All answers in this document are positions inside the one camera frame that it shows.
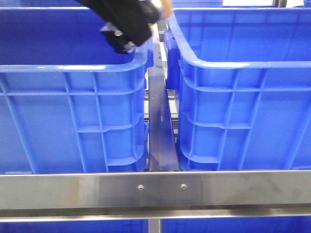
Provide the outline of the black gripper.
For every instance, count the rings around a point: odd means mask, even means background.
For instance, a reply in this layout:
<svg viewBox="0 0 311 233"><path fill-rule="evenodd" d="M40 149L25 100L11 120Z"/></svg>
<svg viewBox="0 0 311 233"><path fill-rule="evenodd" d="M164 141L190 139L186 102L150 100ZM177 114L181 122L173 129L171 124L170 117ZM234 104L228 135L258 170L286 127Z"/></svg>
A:
<svg viewBox="0 0 311 233"><path fill-rule="evenodd" d="M105 25L100 29L119 54L131 54L152 37L151 25L160 20L159 0L80 0Z"/></svg>

